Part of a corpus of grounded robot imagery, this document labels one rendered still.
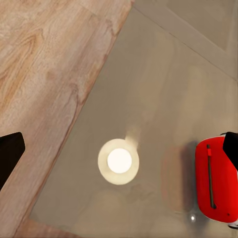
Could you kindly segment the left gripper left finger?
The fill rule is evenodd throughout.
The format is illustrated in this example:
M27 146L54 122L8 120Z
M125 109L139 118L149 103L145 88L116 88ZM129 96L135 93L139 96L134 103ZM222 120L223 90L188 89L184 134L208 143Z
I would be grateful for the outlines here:
M0 137L0 191L24 152L21 132Z

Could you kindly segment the radio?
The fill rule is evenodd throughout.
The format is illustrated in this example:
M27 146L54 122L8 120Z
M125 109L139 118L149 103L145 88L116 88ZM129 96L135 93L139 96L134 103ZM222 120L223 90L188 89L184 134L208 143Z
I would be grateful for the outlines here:
M204 139L196 147L197 202L206 217L238 230L238 171L223 150L225 136Z

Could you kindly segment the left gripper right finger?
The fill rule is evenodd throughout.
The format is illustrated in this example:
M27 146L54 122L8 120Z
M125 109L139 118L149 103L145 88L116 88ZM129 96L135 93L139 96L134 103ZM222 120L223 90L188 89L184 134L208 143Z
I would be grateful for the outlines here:
M238 171L238 133L226 133L223 150Z

